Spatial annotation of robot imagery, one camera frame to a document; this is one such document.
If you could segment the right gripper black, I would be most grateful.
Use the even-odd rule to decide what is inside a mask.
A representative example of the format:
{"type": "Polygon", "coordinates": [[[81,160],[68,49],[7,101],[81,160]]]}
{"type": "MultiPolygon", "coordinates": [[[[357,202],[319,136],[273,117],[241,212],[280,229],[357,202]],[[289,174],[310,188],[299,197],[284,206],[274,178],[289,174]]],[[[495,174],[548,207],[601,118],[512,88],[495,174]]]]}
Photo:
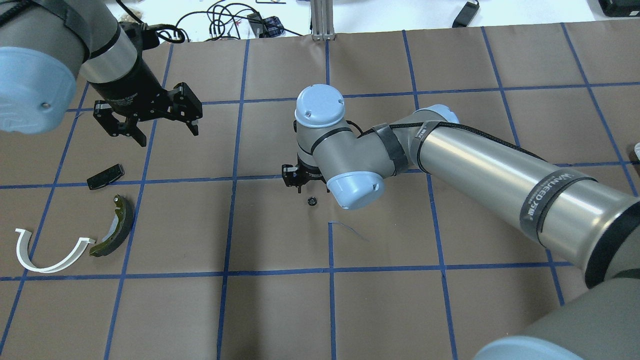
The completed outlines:
{"type": "Polygon", "coordinates": [[[281,177],[286,187],[295,187],[300,190],[302,185],[311,181],[326,183],[320,168],[304,162],[302,159],[297,160],[297,164],[282,164],[281,177]]]}

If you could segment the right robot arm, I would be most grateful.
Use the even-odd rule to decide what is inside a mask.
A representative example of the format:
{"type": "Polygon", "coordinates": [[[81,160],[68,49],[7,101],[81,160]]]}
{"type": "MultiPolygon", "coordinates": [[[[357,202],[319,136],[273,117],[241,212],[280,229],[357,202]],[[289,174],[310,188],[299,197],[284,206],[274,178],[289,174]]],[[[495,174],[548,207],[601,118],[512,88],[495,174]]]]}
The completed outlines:
{"type": "Polygon", "coordinates": [[[356,210],[383,194],[385,178],[417,166],[582,271],[585,294],[490,342],[476,360],[639,358],[638,197],[462,125],[442,104],[359,136],[333,86],[308,86],[295,104],[297,163],[282,166],[286,186],[322,181],[341,208],[356,210]]]}

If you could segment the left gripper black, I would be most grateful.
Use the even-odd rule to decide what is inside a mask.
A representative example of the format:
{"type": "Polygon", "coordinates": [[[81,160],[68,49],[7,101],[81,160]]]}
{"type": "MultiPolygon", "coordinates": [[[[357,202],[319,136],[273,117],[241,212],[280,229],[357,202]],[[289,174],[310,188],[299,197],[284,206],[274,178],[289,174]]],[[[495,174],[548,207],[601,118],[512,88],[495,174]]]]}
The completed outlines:
{"type": "Polygon", "coordinates": [[[122,78],[112,82],[89,82],[105,102],[95,102],[93,117],[111,137],[126,136],[141,147],[147,146],[146,135],[138,128],[138,116],[163,111],[163,118],[187,126],[193,136],[199,135],[198,121],[203,116],[202,102],[186,82],[164,89],[145,61],[137,61],[122,78]],[[119,121],[114,112],[125,116],[119,121]]]}

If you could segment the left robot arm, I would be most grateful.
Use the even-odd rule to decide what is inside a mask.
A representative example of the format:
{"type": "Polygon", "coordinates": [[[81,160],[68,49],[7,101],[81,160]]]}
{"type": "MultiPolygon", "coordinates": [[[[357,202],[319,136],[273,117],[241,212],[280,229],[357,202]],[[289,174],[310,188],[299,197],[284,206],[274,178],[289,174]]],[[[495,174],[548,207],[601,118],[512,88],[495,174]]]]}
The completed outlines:
{"type": "Polygon", "coordinates": [[[199,134],[202,103],[178,83],[164,89],[143,59],[173,25],[118,21],[101,0],[1,2],[1,130],[39,134],[54,130],[69,109],[82,76],[101,96],[93,117],[112,137],[147,145],[138,123],[168,119],[199,134]]]}

